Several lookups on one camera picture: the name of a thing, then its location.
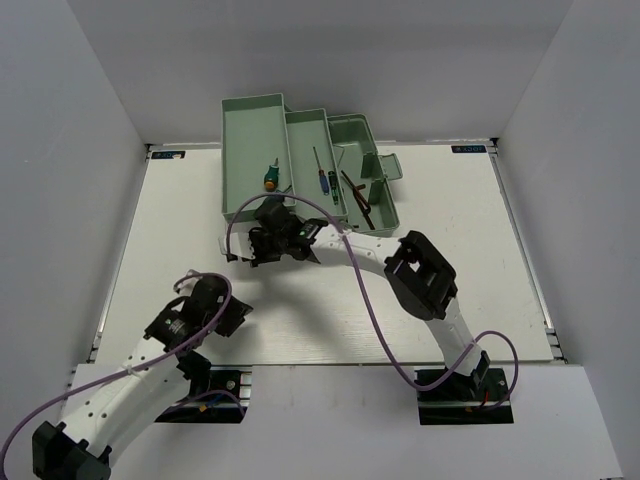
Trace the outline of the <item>stubby green screwdriver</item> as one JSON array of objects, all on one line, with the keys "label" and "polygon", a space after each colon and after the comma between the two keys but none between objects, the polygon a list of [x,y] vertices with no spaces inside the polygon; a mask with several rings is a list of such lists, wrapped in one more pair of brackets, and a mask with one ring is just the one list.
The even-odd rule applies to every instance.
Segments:
[{"label": "stubby green screwdriver", "polygon": [[270,196],[268,197],[268,201],[283,203],[286,201],[287,194],[289,194],[291,190],[292,190],[291,185],[289,185],[284,189],[276,189],[274,192],[270,193]]},{"label": "stubby green screwdriver", "polygon": [[263,186],[267,192],[275,192],[279,185],[279,158],[276,157],[274,161],[268,166],[268,169],[263,177]]}]

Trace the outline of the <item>blue red handled screwdriver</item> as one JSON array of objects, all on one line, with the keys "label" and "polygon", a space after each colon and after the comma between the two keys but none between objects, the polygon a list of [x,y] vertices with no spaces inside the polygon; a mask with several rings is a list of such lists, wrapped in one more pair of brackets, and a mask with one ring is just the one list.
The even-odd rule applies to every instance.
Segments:
[{"label": "blue red handled screwdriver", "polygon": [[317,166],[317,169],[318,169],[318,177],[319,177],[319,183],[320,183],[321,190],[322,190],[324,195],[329,195],[330,194],[330,186],[329,186],[328,177],[327,177],[324,169],[322,168],[322,165],[321,165],[321,162],[320,162],[319,155],[317,153],[316,147],[313,147],[312,150],[313,150],[316,166]]}]

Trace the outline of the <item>thin green precision screwdriver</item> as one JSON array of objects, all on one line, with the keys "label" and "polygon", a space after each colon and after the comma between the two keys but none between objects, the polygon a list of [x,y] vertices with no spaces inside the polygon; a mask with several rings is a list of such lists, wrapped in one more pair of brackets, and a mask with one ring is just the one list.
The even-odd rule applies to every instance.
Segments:
[{"label": "thin green precision screwdriver", "polygon": [[333,204],[336,207],[339,207],[341,204],[341,194],[340,194],[340,185],[338,181],[338,175],[334,170],[331,170],[328,172],[327,178],[329,182],[329,188],[330,188]]}]

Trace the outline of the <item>mint green plastic toolbox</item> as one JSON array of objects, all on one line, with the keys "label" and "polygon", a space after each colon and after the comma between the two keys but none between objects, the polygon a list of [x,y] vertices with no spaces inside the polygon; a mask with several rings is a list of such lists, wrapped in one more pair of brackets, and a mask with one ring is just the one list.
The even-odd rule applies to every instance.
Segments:
[{"label": "mint green plastic toolbox", "polygon": [[[252,220],[255,204],[244,201],[267,192],[263,177],[279,158],[279,185],[292,190],[285,205],[302,218],[318,217],[314,204],[359,233],[391,235],[400,225],[390,184],[403,176],[395,154],[378,151],[369,122],[359,113],[330,116],[325,109],[293,111],[280,93],[225,99],[222,111],[222,207],[225,219]],[[326,175],[338,175],[341,204],[324,195],[312,148],[316,147]],[[371,205],[370,230],[344,170]]]}]

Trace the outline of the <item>long brown hex key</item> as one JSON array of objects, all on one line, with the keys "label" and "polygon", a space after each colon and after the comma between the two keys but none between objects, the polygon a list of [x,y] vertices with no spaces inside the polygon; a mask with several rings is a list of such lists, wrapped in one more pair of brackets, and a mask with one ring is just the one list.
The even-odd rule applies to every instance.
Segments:
[{"label": "long brown hex key", "polygon": [[370,218],[370,213],[371,213],[371,205],[369,204],[369,202],[366,200],[366,198],[363,196],[363,194],[361,193],[361,191],[364,189],[365,185],[361,184],[361,185],[356,185],[352,188],[352,194],[354,197],[354,200],[358,206],[358,208],[360,209],[364,220],[366,222],[366,224],[368,225],[370,230],[373,230],[375,228],[375,225],[373,223],[373,221]]}]

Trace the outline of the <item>brown hex key front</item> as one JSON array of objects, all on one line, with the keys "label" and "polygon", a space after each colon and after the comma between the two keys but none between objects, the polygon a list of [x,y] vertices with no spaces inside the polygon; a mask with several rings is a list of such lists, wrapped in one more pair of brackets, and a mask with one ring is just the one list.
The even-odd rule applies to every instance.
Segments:
[{"label": "brown hex key front", "polygon": [[345,181],[347,182],[349,188],[351,189],[352,195],[353,195],[356,203],[360,207],[362,207],[364,209],[369,208],[370,207],[369,202],[362,195],[361,189],[358,186],[355,185],[355,183],[351,180],[351,178],[346,174],[346,172],[344,170],[341,171],[341,175],[345,179]]}]

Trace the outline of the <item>stubby green screwdriver front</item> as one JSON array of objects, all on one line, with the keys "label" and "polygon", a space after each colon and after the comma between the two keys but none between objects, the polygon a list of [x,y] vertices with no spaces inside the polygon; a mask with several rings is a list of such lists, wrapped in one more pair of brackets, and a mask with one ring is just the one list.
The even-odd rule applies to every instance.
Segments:
[{"label": "stubby green screwdriver front", "polygon": [[268,201],[283,203],[286,201],[287,194],[289,194],[291,190],[292,190],[291,185],[289,185],[284,189],[276,189],[274,192],[270,193],[270,196],[268,197]]}]

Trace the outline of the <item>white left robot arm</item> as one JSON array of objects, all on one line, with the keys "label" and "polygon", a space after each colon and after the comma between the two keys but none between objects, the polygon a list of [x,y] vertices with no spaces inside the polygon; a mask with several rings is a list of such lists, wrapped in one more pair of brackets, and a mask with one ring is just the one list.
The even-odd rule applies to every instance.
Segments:
[{"label": "white left robot arm", "polygon": [[107,479],[129,444],[155,420],[182,405],[229,390],[211,380],[212,364],[198,353],[210,334],[231,336],[252,312],[224,276],[191,273],[145,328],[125,363],[57,424],[32,436],[33,472],[40,479]]}]

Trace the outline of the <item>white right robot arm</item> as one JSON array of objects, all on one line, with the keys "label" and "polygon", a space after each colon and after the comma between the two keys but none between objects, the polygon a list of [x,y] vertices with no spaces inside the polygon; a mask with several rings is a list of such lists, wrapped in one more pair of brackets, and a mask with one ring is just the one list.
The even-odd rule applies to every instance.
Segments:
[{"label": "white right robot arm", "polygon": [[460,310],[456,271],[422,233],[412,230],[402,238],[381,238],[342,226],[318,207],[318,217],[300,219],[284,204],[286,194],[255,196],[259,207],[249,232],[228,230],[221,241],[227,260],[241,259],[257,267],[284,256],[322,266],[346,265],[357,277],[368,271],[385,279],[402,309],[423,321],[440,348],[445,364],[442,376],[420,385],[420,392],[438,390],[466,401],[488,385],[488,354],[478,346]]}]

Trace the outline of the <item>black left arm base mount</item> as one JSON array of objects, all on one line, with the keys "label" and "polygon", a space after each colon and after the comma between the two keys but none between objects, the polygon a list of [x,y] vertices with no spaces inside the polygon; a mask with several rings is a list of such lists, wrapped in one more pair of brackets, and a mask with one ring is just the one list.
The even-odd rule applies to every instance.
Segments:
[{"label": "black left arm base mount", "polygon": [[237,425],[248,411],[252,388],[250,367],[212,368],[205,387],[193,387],[156,418],[164,424]]}]

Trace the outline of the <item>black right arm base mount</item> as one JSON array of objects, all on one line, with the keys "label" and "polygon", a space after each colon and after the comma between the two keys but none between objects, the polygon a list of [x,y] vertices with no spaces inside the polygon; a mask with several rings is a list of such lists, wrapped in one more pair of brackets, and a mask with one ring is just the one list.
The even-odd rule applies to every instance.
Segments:
[{"label": "black right arm base mount", "polygon": [[490,368],[475,393],[443,385],[417,393],[421,426],[472,426],[513,424],[511,404],[505,399],[508,384],[502,368]]}]

